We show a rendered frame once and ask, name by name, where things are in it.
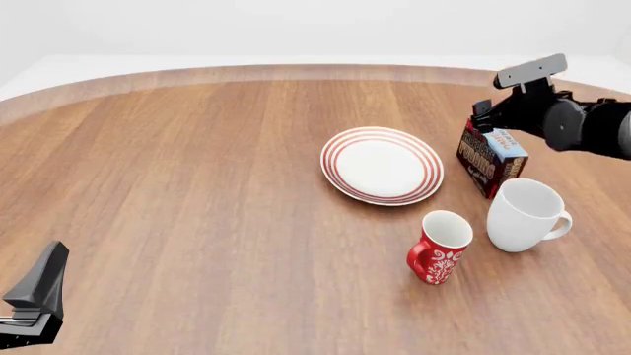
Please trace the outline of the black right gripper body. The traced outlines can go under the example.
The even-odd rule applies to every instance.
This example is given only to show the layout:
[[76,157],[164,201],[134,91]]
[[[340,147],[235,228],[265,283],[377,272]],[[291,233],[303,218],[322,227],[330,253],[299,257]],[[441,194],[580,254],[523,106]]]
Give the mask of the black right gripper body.
[[491,100],[483,100],[472,106],[471,118],[488,118],[494,129],[517,129],[515,110],[517,100],[507,97],[496,105]]

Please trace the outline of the flat plate on black stalk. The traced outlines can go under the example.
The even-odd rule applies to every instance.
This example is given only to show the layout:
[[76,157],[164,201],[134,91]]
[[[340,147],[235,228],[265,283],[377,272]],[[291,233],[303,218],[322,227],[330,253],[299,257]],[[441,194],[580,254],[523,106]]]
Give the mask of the flat plate on black stalk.
[[551,77],[564,72],[567,67],[566,55],[549,55],[498,71],[493,79],[493,87],[498,90],[511,89],[514,95],[520,97],[555,97]]

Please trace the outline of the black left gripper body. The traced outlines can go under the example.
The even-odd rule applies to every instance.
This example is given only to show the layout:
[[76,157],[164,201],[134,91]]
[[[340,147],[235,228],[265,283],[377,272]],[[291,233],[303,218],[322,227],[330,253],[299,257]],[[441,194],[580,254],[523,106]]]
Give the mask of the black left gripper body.
[[0,317],[0,348],[52,344],[63,324],[63,306],[52,310],[15,307],[10,317]]

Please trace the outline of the white plate with red rings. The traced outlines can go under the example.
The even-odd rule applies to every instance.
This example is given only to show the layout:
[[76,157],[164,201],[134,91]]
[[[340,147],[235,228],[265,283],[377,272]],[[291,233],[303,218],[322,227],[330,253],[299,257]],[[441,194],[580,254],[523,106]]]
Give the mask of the white plate with red rings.
[[380,206],[425,200],[445,177],[443,162],[430,145],[379,126],[339,132],[322,147],[319,164],[328,182],[343,194]]

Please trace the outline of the chocolate pudding box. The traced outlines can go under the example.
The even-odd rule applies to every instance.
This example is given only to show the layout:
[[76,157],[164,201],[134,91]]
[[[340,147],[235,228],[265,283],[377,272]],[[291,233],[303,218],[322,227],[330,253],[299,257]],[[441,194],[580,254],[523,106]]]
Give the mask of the chocolate pudding box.
[[492,200],[500,186],[524,170],[528,153],[505,129],[481,133],[468,120],[456,156],[486,199]]

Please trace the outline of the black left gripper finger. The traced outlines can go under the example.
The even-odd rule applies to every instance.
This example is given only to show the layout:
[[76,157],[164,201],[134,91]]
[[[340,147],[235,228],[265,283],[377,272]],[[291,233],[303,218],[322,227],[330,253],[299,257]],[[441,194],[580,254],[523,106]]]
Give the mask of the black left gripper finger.
[[63,279],[69,249],[59,241],[51,242],[28,273],[2,298],[13,307],[13,320],[36,320],[53,315],[62,320]]

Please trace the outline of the red mug with white pattern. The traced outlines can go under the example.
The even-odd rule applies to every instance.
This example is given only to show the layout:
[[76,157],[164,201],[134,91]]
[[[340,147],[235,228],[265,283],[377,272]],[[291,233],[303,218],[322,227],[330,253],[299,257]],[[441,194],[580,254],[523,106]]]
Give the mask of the red mug with white pattern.
[[470,224],[447,210],[429,212],[422,220],[419,242],[409,251],[409,268],[426,283],[444,283],[473,240]]

